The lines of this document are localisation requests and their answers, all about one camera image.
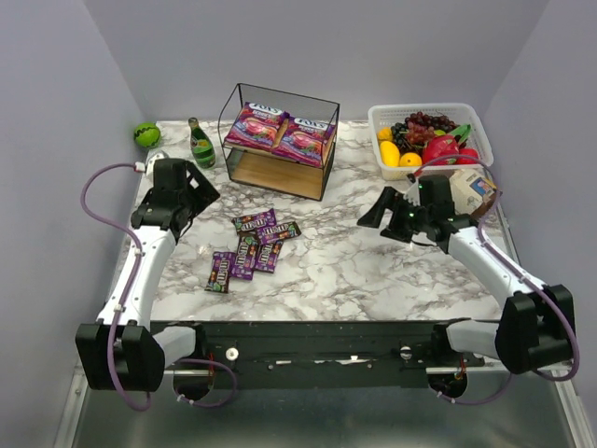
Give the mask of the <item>purple m&m's bag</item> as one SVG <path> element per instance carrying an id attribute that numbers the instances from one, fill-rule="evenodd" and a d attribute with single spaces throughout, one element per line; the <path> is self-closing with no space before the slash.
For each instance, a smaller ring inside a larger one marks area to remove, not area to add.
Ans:
<path id="1" fill-rule="evenodd" d="M 262 245 L 257 252 L 254 269 L 263 273 L 274 273 L 283 245 L 282 240 Z"/>
<path id="2" fill-rule="evenodd" d="M 259 247 L 259 240 L 254 233 L 239 234 L 239 243 L 231 269 L 233 277 L 247 281 L 253 279 Z"/>
<path id="3" fill-rule="evenodd" d="M 236 255 L 233 252 L 215 252 L 212 258 L 212 268 L 205 291 L 228 294 L 229 277 Z"/>
<path id="4" fill-rule="evenodd" d="M 299 237 L 301 230 L 296 221 L 279 223 L 274 226 L 264 227 L 257 230 L 257 238 L 262 245 Z"/>
<path id="5" fill-rule="evenodd" d="M 244 215 L 240 217 L 234 217 L 231 220 L 236 232 L 238 234 L 242 232 L 257 231 L 262 228 L 274 226 L 277 223 L 275 211 L 273 208 L 255 213 L 252 215 Z"/>

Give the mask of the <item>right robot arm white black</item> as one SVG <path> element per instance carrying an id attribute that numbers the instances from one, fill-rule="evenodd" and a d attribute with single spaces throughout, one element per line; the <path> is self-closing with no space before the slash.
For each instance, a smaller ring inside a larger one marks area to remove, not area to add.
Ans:
<path id="1" fill-rule="evenodd" d="M 513 374 L 569 361 L 576 374 L 579 348 L 571 292 L 524 271 L 490 240 L 480 221 L 457 213 L 448 177 L 423 175 L 404 193 L 384 188 L 357 224 L 377 229 L 386 212 L 391 216 L 381 228 L 383 237 L 409 243 L 423 234 L 472 272 L 501 306 L 497 321 L 448 323 L 445 338 L 453 352 L 497 359 Z"/>

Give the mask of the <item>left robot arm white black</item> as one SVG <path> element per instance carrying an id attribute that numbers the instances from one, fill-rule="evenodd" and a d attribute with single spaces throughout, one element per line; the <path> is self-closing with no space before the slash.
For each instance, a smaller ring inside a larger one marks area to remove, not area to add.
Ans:
<path id="1" fill-rule="evenodd" d="M 110 224 L 129 236 L 129 252 L 95 322 L 77 329 L 76 348 L 92 389 L 152 393 L 168 367 L 194 353 L 197 340 L 191 327 L 151 332 L 162 272 L 184 231 L 219 194 L 191 161 L 158 159 L 132 169 L 149 174 L 152 184 L 129 224 Z"/>

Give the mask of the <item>purple Fox's candy bag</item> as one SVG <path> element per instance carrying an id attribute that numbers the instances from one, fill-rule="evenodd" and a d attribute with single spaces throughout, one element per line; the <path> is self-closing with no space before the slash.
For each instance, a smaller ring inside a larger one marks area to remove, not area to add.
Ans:
<path id="1" fill-rule="evenodd" d="M 283 109 L 245 102 L 224 143 L 270 152 L 288 118 Z"/>
<path id="2" fill-rule="evenodd" d="M 271 153 L 322 168 L 337 126 L 333 122 L 290 117 L 280 141 Z"/>

